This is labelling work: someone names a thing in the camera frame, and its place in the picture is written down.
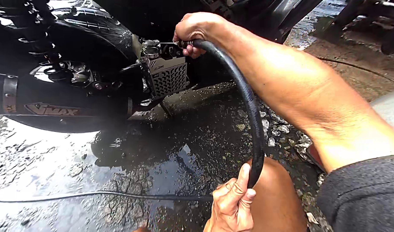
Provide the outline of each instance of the forearm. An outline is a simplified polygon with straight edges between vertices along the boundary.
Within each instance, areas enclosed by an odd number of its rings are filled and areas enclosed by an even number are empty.
[[[320,60],[230,23],[211,36],[262,100],[312,138],[328,171],[394,154],[394,129]]]

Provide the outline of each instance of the wet concrete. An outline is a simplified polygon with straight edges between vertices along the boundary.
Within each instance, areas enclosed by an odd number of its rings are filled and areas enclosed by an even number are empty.
[[[62,4],[51,2],[56,8]],[[386,63],[394,71],[394,63],[390,63],[394,56],[383,56],[371,43],[334,45],[311,34],[319,18],[333,17],[344,5],[338,0],[323,1],[296,25],[287,45],[318,56],[347,56],[379,70],[385,67],[378,64]],[[381,62],[365,63],[371,61],[359,55],[361,51]],[[368,100],[394,89],[380,77],[333,66]],[[84,134],[44,131],[0,117],[0,197],[99,189],[135,194],[209,194],[218,184],[236,177],[251,153],[249,122],[236,87],[226,83],[186,91],[168,97],[167,103],[175,115],[172,119],[156,107],[118,128]],[[310,222],[311,230],[330,231],[315,198],[324,176],[299,155],[310,141],[264,103],[259,101],[259,105],[268,135],[265,143],[270,145],[267,155],[290,173],[305,212],[317,220],[318,224]],[[202,231],[210,213],[209,203],[115,196],[0,203],[0,231],[133,231],[138,227]]]

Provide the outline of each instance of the hose clamp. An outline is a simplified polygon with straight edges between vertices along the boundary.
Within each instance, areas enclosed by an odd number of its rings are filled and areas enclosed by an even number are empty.
[[[3,110],[5,113],[16,112],[18,77],[7,75],[3,83]]]

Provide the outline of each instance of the rubber hose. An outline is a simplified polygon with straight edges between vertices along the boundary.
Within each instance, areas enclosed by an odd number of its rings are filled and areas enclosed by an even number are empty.
[[[253,162],[251,164],[251,171],[249,176],[248,188],[253,188],[256,182],[259,180],[260,173],[263,169],[264,162],[264,133],[262,127],[262,121],[260,119],[260,112],[257,107],[256,99],[254,97],[253,90],[246,82],[245,77],[241,73],[240,69],[234,63],[234,61],[226,55],[223,51],[215,47],[214,44],[204,40],[194,40],[193,46],[206,50],[209,54],[217,58],[218,61],[224,66],[228,73],[233,77],[234,82],[239,89],[243,100],[246,105],[248,116],[251,125],[251,135],[253,137]],[[44,197],[32,197],[28,199],[0,199],[1,203],[25,203],[25,202],[40,202],[40,201],[51,201],[59,200],[72,197],[83,197],[97,194],[111,194],[129,198],[140,198],[150,200],[172,200],[172,201],[213,201],[213,196],[176,196],[176,195],[136,195],[127,194],[122,192],[112,191],[94,191],[94,192],[83,192],[74,194],[61,194],[55,196],[44,196]]]
[[[214,56],[233,77],[240,94],[246,105],[248,116],[251,125],[251,135],[253,137],[253,162],[251,164],[251,171],[249,176],[248,188],[253,188],[259,180],[260,173],[263,169],[264,162],[264,132],[260,112],[257,107],[256,98],[254,97],[253,90],[247,83],[246,78],[243,76],[240,69],[234,61],[223,51],[218,49],[213,43],[204,40],[193,40],[193,46],[206,50],[210,55]]]

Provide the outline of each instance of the leg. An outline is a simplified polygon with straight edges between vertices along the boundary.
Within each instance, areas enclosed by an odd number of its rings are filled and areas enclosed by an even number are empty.
[[[253,232],[305,232],[306,217],[286,169],[271,158],[264,159],[262,174],[251,205]]]

